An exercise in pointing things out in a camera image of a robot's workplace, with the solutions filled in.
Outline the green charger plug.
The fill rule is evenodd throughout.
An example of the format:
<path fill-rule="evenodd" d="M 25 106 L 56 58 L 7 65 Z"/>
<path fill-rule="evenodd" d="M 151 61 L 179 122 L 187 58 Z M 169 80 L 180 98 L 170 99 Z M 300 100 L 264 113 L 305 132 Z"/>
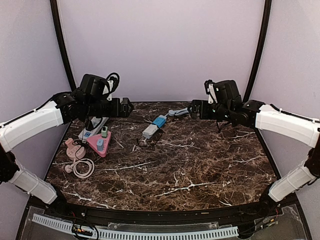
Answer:
<path fill-rule="evenodd" d="M 107 138 L 108 137 L 108 127 L 107 126 L 103 126 L 101 128 L 101 137 L 102 138 Z"/>

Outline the left black frame post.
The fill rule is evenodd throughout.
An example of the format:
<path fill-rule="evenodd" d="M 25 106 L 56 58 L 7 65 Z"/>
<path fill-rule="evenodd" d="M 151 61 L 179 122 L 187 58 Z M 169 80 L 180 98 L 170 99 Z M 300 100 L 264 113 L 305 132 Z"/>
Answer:
<path fill-rule="evenodd" d="M 67 48 L 64 40 L 64 34 L 62 30 L 62 24 L 61 24 L 59 8 L 58 8 L 58 1 L 50 0 L 49 3 L 51 8 L 51 15 L 53 20 L 56 40 L 58 43 L 58 48 L 59 48 L 60 56 L 62 59 L 64 71 L 68 80 L 69 87 L 73 91 L 76 89 L 76 82 L 73 76 L 73 72 L 72 72 L 72 68 L 71 68 L 71 64 L 70 64 L 70 60 L 69 60 L 69 56 L 67 53 Z"/>

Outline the pink triangular power strip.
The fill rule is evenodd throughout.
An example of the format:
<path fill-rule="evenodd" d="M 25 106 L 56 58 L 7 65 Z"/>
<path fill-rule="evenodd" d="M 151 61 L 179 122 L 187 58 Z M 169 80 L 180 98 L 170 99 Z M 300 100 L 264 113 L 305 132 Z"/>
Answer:
<path fill-rule="evenodd" d="M 107 132 L 107 136 L 103 137 L 102 134 L 96 134 L 87 138 L 89 146 L 102 158 L 106 157 L 109 143 L 111 141 L 111 132 Z"/>

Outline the pink round power socket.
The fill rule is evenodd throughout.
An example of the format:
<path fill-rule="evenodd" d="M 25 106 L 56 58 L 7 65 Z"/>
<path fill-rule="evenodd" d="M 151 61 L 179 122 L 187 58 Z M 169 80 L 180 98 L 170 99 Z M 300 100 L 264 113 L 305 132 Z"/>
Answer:
<path fill-rule="evenodd" d="M 81 145 L 76 145 L 73 148 L 67 148 L 66 155 L 72 161 L 81 160 L 85 157 L 86 149 Z"/>

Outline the blue grey power strip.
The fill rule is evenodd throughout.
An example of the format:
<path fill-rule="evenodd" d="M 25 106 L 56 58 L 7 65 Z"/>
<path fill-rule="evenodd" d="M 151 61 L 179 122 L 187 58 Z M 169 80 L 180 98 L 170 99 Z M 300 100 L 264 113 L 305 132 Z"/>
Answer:
<path fill-rule="evenodd" d="M 166 121 L 168 117 L 178 117 L 181 115 L 188 114 L 189 111 L 187 108 L 179 109 L 179 110 L 169 110 L 167 114 L 162 115 L 166 116 Z M 150 139 L 158 130 L 161 128 L 158 128 L 156 125 L 153 124 L 153 121 L 151 124 L 142 132 L 142 136 L 146 139 Z"/>

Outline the right black frame post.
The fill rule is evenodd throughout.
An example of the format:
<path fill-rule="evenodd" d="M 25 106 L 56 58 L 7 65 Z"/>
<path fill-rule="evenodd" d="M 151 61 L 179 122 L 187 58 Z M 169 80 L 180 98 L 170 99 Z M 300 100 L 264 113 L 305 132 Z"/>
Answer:
<path fill-rule="evenodd" d="M 262 59 L 265 40 L 267 37 L 271 8 L 272 8 L 272 0 L 265 0 L 263 14 L 262 14 L 262 20 L 261 20 L 261 26 L 260 26 L 260 32 L 259 32 L 258 42 L 257 42 L 257 46 L 256 46 L 256 51 L 255 51 L 250 75 L 248 78 L 248 83 L 247 83 L 244 97 L 243 97 L 244 102 L 247 102 L 250 99 L 251 93 L 254 88 L 254 84 L 256 81 L 257 74 L 258 74 L 260 62 Z"/>

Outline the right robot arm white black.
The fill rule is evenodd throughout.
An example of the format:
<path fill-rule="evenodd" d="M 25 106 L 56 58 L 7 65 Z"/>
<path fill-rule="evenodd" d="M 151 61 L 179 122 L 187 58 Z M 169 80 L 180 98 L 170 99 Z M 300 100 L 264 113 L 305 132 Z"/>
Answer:
<path fill-rule="evenodd" d="M 227 122 L 232 126 L 242 125 L 252 129 L 274 132 L 310 147 L 307 159 L 284 177 L 272 183 L 265 196 L 255 205 L 255 213 L 266 217 L 275 208 L 275 203 L 310 185 L 320 177 L 320 121 L 265 104 L 257 100 L 245 103 L 239 100 L 193 100 L 188 106 L 192 118 Z"/>

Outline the long white power strip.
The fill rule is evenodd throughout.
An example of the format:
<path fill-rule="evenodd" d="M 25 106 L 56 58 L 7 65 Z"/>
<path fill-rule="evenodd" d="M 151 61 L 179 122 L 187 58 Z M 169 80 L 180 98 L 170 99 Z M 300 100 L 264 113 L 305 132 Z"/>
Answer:
<path fill-rule="evenodd" d="M 99 134 L 108 119 L 108 117 L 93 117 L 91 120 L 88 120 L 82 131 L 79 133 L 78 139 L 82 142 L 86 142 L 89 137 Z"/>

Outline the pink plug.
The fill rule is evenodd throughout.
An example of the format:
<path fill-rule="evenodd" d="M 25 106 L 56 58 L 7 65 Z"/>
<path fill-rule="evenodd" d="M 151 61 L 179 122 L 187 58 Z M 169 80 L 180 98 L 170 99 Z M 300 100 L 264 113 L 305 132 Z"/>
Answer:
<path fill-rule="evenodd" d="M 65 141 L 65 145 L 67 146 L 68 149 L 73 149 L 74 148 L 74 140 L 72 138 L 68 138 Z"/>

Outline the black frame post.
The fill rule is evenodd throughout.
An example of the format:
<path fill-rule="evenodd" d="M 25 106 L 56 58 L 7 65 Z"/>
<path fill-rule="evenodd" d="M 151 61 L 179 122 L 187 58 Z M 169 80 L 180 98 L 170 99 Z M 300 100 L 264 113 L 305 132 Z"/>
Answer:
<path fill-rule="evenodd" d="M 255 51 L 250 75 L 248 78 L 248 83 L 247 83 L 244 97 L 243 97 L 244 102 L 247 102 L 250 99 L 251 93 L 254 88 L 254 84 L 256 81 L 257 74 L 258 74 L 260 62 L 262 59 L 265 40 L 267 37 L 271 8 L 272 8 L 272 0 L 265 0 L 263 14 L 262 14 L 262 20 L 261 20 L 261 26 L 260 26 L 260 32 L 259 32 L 258 42 L 257 42 L 257 46 L 256 46 L 256 51 Z"/>
<path fill-rule="evenodd" d="M 69 60 L 69 56 L 67 53 L 67 48 L 64 40 L 64 34 L 62 30 L 62 24 L 61 24 L 59 8 L 58 8 L 58 1 L 50 0 L 49 3 L 51 8 L 51 15 L 53 20 L 56 40 L 58 43 L 58 48 L 59 48 L 60 56 L 62 59 L 64 71 L 68 80 L 69 87 L 73 91 L 76 89 L 76 82 L 73 76 L 73 72 L 72 72 L 72 68 L 71 68 L 71 64 L 70 64 L 70 60 Z"/>

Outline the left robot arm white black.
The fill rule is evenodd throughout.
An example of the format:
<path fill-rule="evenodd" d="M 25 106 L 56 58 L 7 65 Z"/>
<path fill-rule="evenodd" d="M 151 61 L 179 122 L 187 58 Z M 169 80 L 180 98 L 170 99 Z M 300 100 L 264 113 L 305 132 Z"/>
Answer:
<path fill-rule="evenodd" d="M 0 181 L 11 183 L 47 205 L 60 218 L 67 218 L 70 206 L 63 194 L 50 183 L 30 172 L 16 159 L 13 148 L 35 135 L 74 120 L 89 117 L 127 118 L 134 106 L 127 97 L 110 98 L 104 92 L 72 92 L 53 95 L 37 107 L 0 125 Z"/>

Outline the small blue charger plug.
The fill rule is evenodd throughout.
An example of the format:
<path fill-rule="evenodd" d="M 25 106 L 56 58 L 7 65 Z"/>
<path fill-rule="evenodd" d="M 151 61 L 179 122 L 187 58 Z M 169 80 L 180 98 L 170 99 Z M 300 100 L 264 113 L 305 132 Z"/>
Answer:
<path fill-rule="evenodd" d="M 103 139 L 98 139 L 96 142 L 96 148 L 99 152 L 102 152 L 104 149 L 104 140 Z"/>

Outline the blue square plug adapter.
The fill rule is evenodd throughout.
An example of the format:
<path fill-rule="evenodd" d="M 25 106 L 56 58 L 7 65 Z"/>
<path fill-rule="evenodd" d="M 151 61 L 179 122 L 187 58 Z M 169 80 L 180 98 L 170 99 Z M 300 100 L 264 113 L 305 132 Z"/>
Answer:
<path fill-rule="evenodd" d="M 167 117 L 164 115 L 160 115 L 152 123 L 160 129 L 166 123 L 166 121 Z"/>

